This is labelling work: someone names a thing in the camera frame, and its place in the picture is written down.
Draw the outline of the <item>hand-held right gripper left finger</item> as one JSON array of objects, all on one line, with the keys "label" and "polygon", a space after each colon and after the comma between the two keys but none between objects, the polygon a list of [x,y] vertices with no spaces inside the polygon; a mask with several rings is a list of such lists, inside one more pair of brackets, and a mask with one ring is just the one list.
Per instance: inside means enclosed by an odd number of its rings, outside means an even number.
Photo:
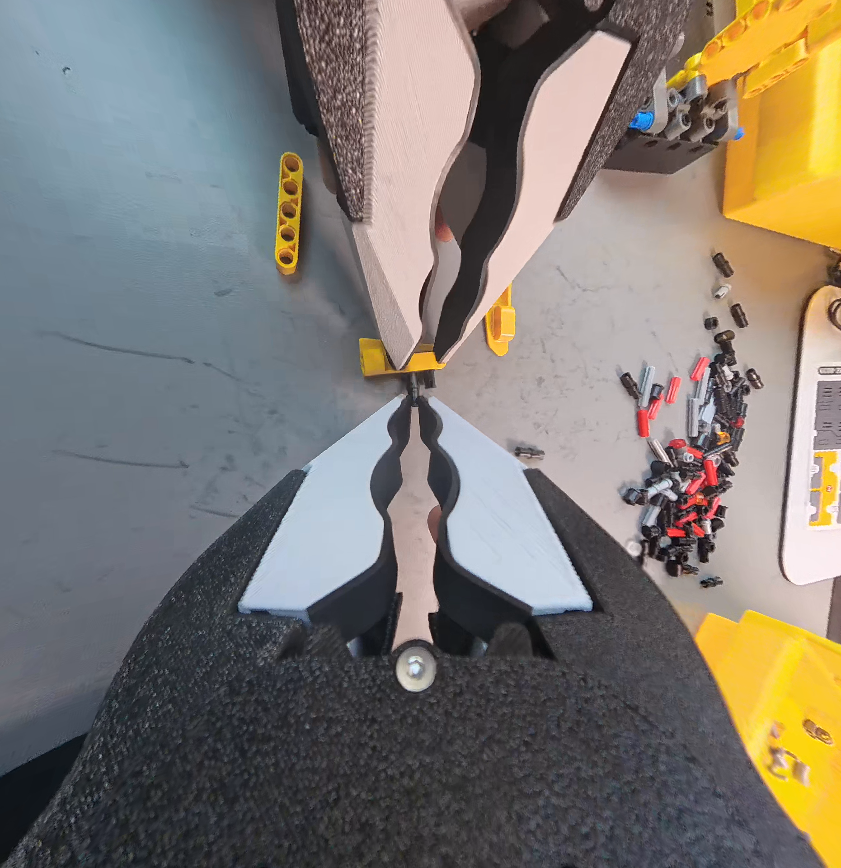
[{"label": "hand-held right gripper left finger", "polygon": [[412,411],[394,398],[303,468],[239,613],[334,627],[356,656],[391,654],[401,600],[388,509]]}]

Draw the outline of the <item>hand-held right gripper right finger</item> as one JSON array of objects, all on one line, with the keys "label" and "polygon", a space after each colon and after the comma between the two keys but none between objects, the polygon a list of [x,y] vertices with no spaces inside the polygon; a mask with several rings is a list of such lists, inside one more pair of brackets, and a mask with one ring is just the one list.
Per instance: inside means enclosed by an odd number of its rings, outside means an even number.
[{"label": "hand-held right gripper right finger", "polygon": [[435,397],[418,400],[440,508],[430,616],[453,657],[555,657],[543,620],[594,601],[517,458]]}]

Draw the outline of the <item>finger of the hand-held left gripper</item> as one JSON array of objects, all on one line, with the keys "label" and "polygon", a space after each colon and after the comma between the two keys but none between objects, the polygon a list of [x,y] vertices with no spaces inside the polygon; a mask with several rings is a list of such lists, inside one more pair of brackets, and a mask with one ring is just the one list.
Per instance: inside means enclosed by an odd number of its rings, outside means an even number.
[{"label": "finger of the hand-held left gripper", "polygon": [[437,325],[437,361],[450,360],[550,235],[631,50],[604,29],[582,36],[538,76],[519,127],[488,147],[482,200]]},{"label": "finger of the hand-held left gripper", "polygon": [[365,2],[364,198],[352,239],[385,351],[398,368],[423,331],[434,217],[479,98],[479,60],[453,2]]}]

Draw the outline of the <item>black and yellow lego model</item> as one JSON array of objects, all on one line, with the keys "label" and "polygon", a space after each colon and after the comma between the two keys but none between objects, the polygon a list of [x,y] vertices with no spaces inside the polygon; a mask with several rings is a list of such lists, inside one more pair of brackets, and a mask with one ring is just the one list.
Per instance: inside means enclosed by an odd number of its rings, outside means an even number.
[{"label": "black and yellow lego model", "polygon": [[715,32],[678,71],[662,71],[607,168],[672,175],[745,135],[746,101],[841,36],[841,2],[705,2]]}]

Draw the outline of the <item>medium yellow lego beam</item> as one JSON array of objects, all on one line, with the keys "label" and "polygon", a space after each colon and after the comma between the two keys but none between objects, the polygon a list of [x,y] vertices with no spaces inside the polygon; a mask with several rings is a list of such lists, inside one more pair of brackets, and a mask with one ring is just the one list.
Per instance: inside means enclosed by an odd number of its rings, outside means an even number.
[{"label": "medium yellow lego beam", "polygon": [[296,153],[288,151],[282,154],[279,168],[274,261],[282,275],[290,276],[299,260],[304,166]]}]

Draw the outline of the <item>pile of small lego pins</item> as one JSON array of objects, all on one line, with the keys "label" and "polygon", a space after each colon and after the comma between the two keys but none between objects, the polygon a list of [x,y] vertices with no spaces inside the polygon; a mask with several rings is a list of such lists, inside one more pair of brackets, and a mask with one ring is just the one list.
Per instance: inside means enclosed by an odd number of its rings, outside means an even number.
[{"label": "pile of small lego pins", "polygon": [[706,577],[700,570],[726,525],[723,500],[740,463],[748,400],[763,388],[754,369],[740,368],[735,352],[736,330],[748,327],[747,314],[739,302],[728,308],[733,328],[705,316],[713,351],[699,355],[686,378],[672,375],[663,383],[650,365],[638,376],[618,376],[650,453],[643,481],[621,491],[626,505],[641,509],[632,556],[641,566],[659,562],[672,578]]}]

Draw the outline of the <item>yellow lego connector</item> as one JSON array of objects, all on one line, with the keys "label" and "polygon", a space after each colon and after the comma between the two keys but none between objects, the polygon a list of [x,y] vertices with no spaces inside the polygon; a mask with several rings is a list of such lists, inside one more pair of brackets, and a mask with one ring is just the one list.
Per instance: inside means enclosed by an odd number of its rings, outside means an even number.
[{"label": "yellow lego connector", "polygon": [[484,335],[487,346],[498,357],[505,356],[516,335],[516,310],[512,301],[512,284],[509,284],[493,303],[484,318]]},{"label": "yellow lego connector", "polygon": [[437,361],[432,344],[419,343],[416,352],[401,368],[393,364],[381,340],[360,339],[359,348],[361,374],[365,378],[436,372],[446,366]]}]

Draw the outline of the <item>yellow plastic bin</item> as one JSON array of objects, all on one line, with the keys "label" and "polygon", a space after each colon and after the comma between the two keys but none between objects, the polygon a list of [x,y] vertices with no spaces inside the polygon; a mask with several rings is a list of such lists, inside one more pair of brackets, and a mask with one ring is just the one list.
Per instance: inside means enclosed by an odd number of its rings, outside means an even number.
[{"label": "yellow plastic bin", "polygon": [[726,147],[731,220],[841,250],[841,2],[741,79]]},{"label": "yellow plastic bin", "polygon": [[[762,780],[825,864],[841,867],[841,645],[753,611],[737,623],[709,613],[695,642]],[[772,722],[804,717],[835,739],[808,788],[766,768]]]}]

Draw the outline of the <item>wooden book stand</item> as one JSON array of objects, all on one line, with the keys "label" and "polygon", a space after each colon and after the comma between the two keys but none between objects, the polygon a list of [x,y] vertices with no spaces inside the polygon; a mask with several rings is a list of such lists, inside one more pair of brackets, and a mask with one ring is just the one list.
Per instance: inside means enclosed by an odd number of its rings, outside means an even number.
[{"label": "wooden book stand", "polygon": [[807,585],[841,576],[841,527],[808,524],[809,454],[818,368],[841,364],[841,288],[825,286],[807,300],[795,365],[787,450],[780,567],[787,580]]}]

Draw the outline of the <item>sticker sheet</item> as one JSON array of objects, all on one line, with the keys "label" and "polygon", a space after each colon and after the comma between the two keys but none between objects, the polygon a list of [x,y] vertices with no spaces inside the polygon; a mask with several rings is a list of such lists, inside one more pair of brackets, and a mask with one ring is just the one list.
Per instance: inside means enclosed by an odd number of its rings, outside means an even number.
[{"label": "sticker sheet", "polygon": [[818,368],[813,414],[808,524],[841,527],[841,364]]}]

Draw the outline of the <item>black mesh pad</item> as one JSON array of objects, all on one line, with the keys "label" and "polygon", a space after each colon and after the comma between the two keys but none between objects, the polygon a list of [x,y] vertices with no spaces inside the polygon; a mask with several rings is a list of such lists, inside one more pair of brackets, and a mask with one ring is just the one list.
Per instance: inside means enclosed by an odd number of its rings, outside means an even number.
[{"label": "black mesh pad", "polygon": [[61,786],[87,735],[81,734],[0,777],[0,866]]}]

